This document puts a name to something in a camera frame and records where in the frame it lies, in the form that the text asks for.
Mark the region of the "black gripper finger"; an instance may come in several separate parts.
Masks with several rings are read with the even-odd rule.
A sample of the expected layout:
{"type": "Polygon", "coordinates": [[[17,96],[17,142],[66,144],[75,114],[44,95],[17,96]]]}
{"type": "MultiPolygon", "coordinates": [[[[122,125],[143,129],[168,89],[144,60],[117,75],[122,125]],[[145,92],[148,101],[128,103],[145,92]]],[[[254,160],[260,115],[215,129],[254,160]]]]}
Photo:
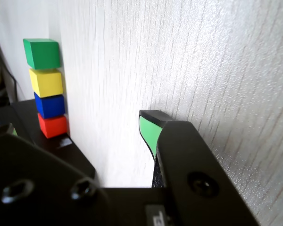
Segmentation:
{"type": "Polygon", "coordinates": [[[159,110],[140,110],[139,132],[154,159],[152,187],[166,192],[170,224],[258,224],[191,122],[177,121],[159,110]]]}
{"type": "Polygon", "coordinates": [[[111,226],[107,196],[85,174],[0,127],[0,226],[111,226]]]}

